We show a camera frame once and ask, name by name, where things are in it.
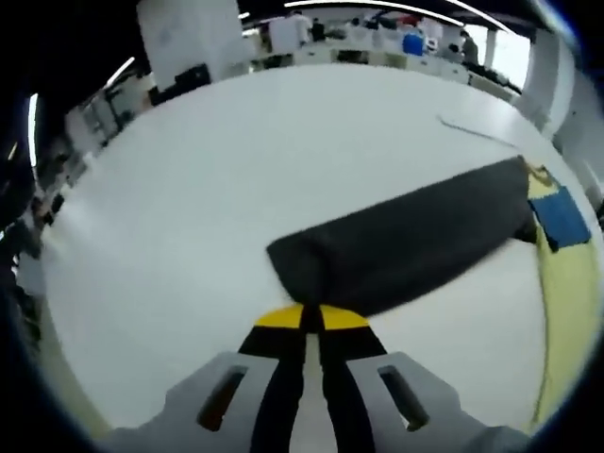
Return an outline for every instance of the white table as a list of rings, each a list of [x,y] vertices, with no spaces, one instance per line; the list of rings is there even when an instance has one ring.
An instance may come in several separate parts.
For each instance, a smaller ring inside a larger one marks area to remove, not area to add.
[[[517,152],[545,163],[596,227],[572,172],[517,110],[436,77],[293,67],[150,110],[80,179],[47,237],[67,361],[111,426],[135,427],[288,303],[264,251],[273,239]],[[469,413],[523,428],[544,367],[536,264],[533,245],[509,241],[372,326],[453,385]]]

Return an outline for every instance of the yellow towel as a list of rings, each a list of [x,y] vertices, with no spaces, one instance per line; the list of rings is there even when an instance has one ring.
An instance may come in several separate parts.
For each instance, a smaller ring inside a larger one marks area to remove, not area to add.
[[[542,169],[529,168],[528,198],[558,191]],[[535,217],[545,304],[545,372],[532,428],[546,421],[572,391],[598,331],[598,272],[592,242],[553,253]]]

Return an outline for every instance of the pillar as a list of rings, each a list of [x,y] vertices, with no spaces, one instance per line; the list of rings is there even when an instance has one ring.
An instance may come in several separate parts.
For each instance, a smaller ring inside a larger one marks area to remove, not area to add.
[[[497,32],[491,28],[487,32],[487,48],[484,52],[484,66],[491,68],[493,66],[493,60],[495,59],[495,46],[496,46]]]
[[[514,103],[544,133],[560,129],[575,86],[575,62],[562,37],[538,29],[530,48],[528,75],[522,96]]]
[[[577,174],[590,201],[601,202],[604,199],[604,114],[594,81],[579,70],[575,71],[575,89],[568,114],[554,143]],[[598,188],[599,198],[593,187]]]
[[[236,0],[142,0],[137,6],[144,48],[160,91],[205,63],[212,81],[240,59],[242,24]]]

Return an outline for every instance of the blue cloth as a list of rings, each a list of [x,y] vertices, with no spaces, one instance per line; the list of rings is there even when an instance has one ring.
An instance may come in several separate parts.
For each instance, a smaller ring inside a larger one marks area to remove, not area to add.
[[[587,243],[592,238],[573,197],[565,187],[560,187],[558,193],[529,201],[552,250]]]
[[[424,55],[424,38],[408,33],[403,38],[403,52],[410,55]]]

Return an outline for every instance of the folded black fabric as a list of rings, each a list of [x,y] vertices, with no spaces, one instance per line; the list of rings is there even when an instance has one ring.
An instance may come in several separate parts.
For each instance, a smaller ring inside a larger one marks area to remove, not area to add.
[[[267,251],[296,302],[369,316],[444,285],[518,231],[526,238],[528,192],[522,158],[503,160],[278,239]]]

